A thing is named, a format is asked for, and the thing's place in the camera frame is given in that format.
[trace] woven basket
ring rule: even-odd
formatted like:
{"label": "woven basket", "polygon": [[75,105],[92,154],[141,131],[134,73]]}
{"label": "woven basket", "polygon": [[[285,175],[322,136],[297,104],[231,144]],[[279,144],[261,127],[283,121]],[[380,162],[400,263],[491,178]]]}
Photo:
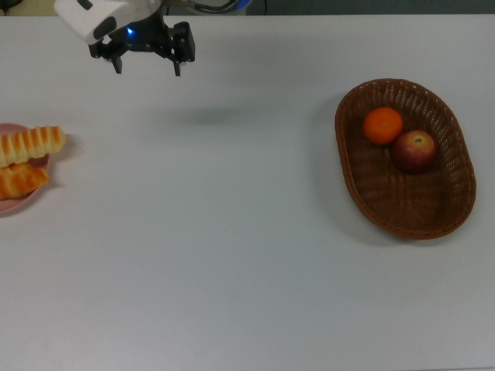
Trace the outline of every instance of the woven basket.
{"label": "woven basket", "polygon": [[[428,132],[438,147],[433,169],[421,175],[397,170],[390,146],[370,143],[363,120],[377,107],[392,107],[404,131]],[[336,140],[347,189],[374,224],[411,240],[429,240],[456,230],[476,198],[473,164],[454,113],[431,91],[407,80],[362,83],[340,102]]]}

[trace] basket rim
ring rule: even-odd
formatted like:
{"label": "basket rim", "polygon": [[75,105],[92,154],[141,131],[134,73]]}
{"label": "basket rim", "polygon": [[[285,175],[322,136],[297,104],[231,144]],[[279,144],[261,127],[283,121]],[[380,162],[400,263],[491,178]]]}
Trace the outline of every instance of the basket rim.
{"label": "basket rim", "polygon": [[[445,225],[444,227],[440,227],[436,230],[423,230],[423,229],[409,229],[404,227],[395,226],[386,220],[384,220],[380,215],[374,212],[363,200],[360,193],[357,190],[356,183],[353,179],[353,171],[350,166],[348,151],[347,151],[347,143],[345,139],[345,133],[343,130],[343,115],[346,112],[346,109],[349,107],[349,104],[353,101],[353,99],[363,91],[363,89],[376,84],[400,84],[405,85],[406,87],[411,87],[412,89],[422,90],[424,93],[427,93],[430,97],[434,98],[437,104],[443,106],[445,108],[445,112],[453,119],[453,124],[456,126],[459,140],[464,145],[461,148],[463,162],[467,167],[470,178],[469,178],[469,194],[466,195],[466,205],[464,210],[452,221],[452,223]],[[339,151],[340,164],[343,170],[343,177],[345,179],[347,190],[352,198],[352,200],[356,203],[358,209],[361,213],[364,214],[373,224],[381,227],[382,229],[388,231],[389,233],[394,234],[398,237],[403,237],[409,240],[431,240],[435,238],[440,238],[446,236],[458,229],[469,217],[471,211],[473,210],[474,203],[476,200],[476,177],[474,175],[474,167],[471,162],[469,152],[467,151],[466,142],[464,140],[464,136],[459,125],[459,121],[457,117],[454,115],[450,107],[446,104],[444,100],[442,100],[439,96],[434,94],[423,87],[421,84],[414,83],[410,80],[406,79],[398,79],[398,78],[379,78],[374,80],[369,80],[359,85],[355,86],[351,89],[344,98],[340,101],[339,106],[335,113],[335,131],[336,131],[336,142]]]}

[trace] bread roll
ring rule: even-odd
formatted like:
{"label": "bread roll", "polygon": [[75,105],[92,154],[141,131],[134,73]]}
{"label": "bread roll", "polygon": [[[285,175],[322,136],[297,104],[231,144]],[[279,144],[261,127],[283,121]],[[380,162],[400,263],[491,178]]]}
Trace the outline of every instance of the bread roll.
{"label": "bread roll", "polygon": [[57,153],[67,142],[58,126],[36,127],[0,136],[0,168]]}
{"label": "bread roll", "polygon": [[44,168],[35,168],[28,162],[0,168],[0,200],[24,196],[49,180]]}

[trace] table surface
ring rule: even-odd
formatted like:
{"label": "table surface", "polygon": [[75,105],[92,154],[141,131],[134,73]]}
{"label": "table surface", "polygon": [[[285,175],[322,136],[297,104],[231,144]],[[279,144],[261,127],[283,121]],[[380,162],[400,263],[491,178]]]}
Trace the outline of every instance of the table surface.
{"label": "table surface", "polygon": [[[117,75],[57,17],[0,20],[0,121],[71,137],[0,218],[0,369],[495,366],[495,16],[183,20],[181,77],[144,53]],[[347,192],[334,114],[379,77],[459,119],[478,190],[447,237],[392,237]]]}

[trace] robotic arm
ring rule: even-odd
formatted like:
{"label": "robotic arm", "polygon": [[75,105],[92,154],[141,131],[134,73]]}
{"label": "robotic arm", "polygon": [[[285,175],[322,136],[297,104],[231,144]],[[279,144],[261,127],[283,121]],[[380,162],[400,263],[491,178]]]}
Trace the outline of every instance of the robotic arm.
{"label": "robotic arm", "polygon": [[[163,22],[162,0],[56,0],[55,12],[90,49],[93,58],[112,62],[122,72],[127,51],[156,53],[180,67],[195,60],[188,22],[169,28]],[[104,37],[111,41],[104,43]]]}

